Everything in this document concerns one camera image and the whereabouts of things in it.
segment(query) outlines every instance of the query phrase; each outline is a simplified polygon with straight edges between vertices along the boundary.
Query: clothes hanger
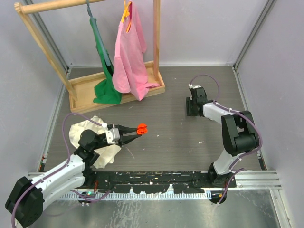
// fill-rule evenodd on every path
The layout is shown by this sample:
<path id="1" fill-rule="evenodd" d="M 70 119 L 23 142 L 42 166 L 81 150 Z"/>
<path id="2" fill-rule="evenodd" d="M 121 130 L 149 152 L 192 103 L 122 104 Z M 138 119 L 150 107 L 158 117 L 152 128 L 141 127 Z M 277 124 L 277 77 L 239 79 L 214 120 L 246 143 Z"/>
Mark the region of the clothes hanger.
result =
<path id="1" fill-rule="evenodd" d="M 124 0 L 124 12 L 123 12 L 123 16 L 121 19 L 121 22 L 124 22 L 124 19 L 126 19 L 128 16 L 130 16 L 130 12 L 129 12 L 129 6 L 132 4 L 132 2 L 128 2 L 128 4 L 126 4 L 126 0 Z M 131 20 L 129 22 L 128 28 L 127 28 L 127 32 L 130 31 L 130 27 L 131 27 Z"/>
<path id="2" fill-rule="evenodd" d="M 95 40 L 96 40 L 96 42 L 98 42 L 100 44 L 105 63 L 109 67 L 112 63 L 111 63 L 111 60 L 110 60 L 110 58 L 108 56 L 108 53 L 105 49 L 103 40 L 101 39 L 99 30 L 98 30 L 98 27 L 97 27 L 96 19 L 92 15 L 91 8 L 90 8 L 90 1 L 86 0 L 86 4 L 87 4 L 87 13 L 90 16 L 90 24 L 91 24 L 93 32 L 94 32 Z"/>

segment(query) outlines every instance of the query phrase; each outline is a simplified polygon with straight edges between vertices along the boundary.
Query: blue hanger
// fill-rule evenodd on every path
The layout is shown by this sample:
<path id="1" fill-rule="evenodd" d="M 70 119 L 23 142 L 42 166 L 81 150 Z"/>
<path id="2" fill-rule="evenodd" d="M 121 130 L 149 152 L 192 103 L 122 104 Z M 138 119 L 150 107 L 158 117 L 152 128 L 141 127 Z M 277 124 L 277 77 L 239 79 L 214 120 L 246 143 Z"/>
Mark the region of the blue hanger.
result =
<path id="1" fill-rule="evenodd" d="M 93 31 L 95 32 L 96 34 L 96 37 L 98 39 L 98 42 L 100 43 L 100 46 L 101 46 L 101 49 L 102 49 L 102 52 L 103 52 L 103 55 L 104 55 L 104 60 L 105 60 L 105 63 L 106 65 L 109 67 L 111 65 L 111 60 L 108 56 L 108 53 L 107 51 L 105 50 L 105 46 L 104 46 L 104 43 L 101 39 L 101 36 L 100 36 L 100 33 L 99 33 L 99 30 L 98 30 L 98 27 L 97 27 L 97 23 L 96 23 L 96 19 L 93 17 L 92 15 L 92 12 L 91 12 L 91 8 L 90 8 L 90 1 L 89 0 L 86 0 L 86 4 L 87 4 L 87 13 L 89 14 L 90 16 L 90 22 L 91 22 L 91 25 L 92 25 L 92 29 Z"/>

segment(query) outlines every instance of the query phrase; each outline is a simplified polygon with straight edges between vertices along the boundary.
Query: yellow hanger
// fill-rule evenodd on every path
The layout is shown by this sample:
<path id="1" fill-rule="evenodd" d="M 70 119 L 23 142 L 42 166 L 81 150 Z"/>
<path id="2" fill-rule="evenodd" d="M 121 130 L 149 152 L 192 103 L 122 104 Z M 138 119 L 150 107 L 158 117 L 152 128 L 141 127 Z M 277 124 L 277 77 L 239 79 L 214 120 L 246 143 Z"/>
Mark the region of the yellow hanger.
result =
<path id="1" fill-rule="evenodd" d="M 124 12 L 123 12 L 123 16 L 122 16 L 122 19 L 121 19 L 121 22 L 124 22 L 124 19 L 127 18 L 128 16 L 130 16 L 130 12 L 129 12 L 129 6 L 132 4 L 132 2 L 128 2 L 128 4 L 126 4 L 126 0 L 124 0 Z M 128 28 L 127 28 L 127 32 L 130 31 L 130 27 L 131 27 L 131 21 L 128 25 Z"/>

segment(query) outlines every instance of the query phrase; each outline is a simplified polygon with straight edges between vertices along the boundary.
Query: gray floor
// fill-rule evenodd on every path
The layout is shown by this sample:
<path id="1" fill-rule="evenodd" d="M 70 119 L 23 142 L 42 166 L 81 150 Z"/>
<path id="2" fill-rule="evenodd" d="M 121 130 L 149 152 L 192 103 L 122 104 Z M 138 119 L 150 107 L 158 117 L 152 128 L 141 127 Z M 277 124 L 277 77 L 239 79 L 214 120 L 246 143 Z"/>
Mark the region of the gray floor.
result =
<path id="1" fill-rule="evenodd" d="M 51 204 L 32 228 L 279 228 L 269 190 L 228 192 L 219 207 L 208 200 L 103 200 L 81 207 Z"/>
<path id="2" fill-rule="evenodd" d="M 100 69 L 73 69 L 71 78 L 99 72 Z M 237 83 L 231 67 L 161 67 L 161 76 L 166 84 L 164 94 L 147 97 L 106 109 L 86 113 L 88 117 L 97 115 L 108 124 L 136 127 L 144 123 L 149 133 L 129 145 L 135 159 L 126 148 L 116 155 L 108 171 L 207 171 L 223 150 L 221 126 L 204 117 L 187 117 L 185 98 L 190 96 L 188 83 L 198 74 L 214 75 L 221 86 L 220 104 L 243 110 Z M 208 98 L 217 94 L 216 84 L 207 77 L 198 78 L 195 85 L 205 88 Z M 50 146 L 45 171 L 50 170 L 67 157 L 61 135 L 61 124 L 70 113 L 66 92 L 57 125 Z M 66 123 L 66 136 L 70 125 L 83 119 L 72 116 Z M 237 168 L 260 170 L 257 156 L 250 155 L 239 162 Z"/>

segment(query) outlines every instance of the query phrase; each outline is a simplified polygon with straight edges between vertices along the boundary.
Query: beige cloth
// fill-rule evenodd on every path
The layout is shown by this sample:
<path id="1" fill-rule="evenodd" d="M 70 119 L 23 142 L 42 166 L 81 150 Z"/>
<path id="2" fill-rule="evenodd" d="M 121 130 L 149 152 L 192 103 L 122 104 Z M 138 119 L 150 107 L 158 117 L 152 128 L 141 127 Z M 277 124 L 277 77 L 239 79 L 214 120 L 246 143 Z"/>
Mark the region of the beige cloth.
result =
<path id="1" fill-rule="evenodd" d="M 103 120 L 96 115 L 93 116 L 91 120 L 98 122 L 99 124 L 103 123 Z M 94 131 L 97 134 L 102 134 L 107 130 L 107 128 L 98 126 L 94 123 L 91 123 L 88 120 L 73 124 L 70 128 L 68 136 L 70 138 L 70 142 L 72 143 L 73 146 L 75 146 L 75 148 L 79 147 L 78 142 L 80 140 L 81 133 L 84 130 L 88 130 L 88 129 Z M 98 153 L 100 156 L 93 165 L 98 169 L 99 168 L 104 169 L 108 163 L 112 164 L 114 162 L 114 157 L 120 150 L 121 148 L 118 145 L 111 145 L 111 146 L 106 146 L 104 148 L 96 149 L 95 152 Z"/>

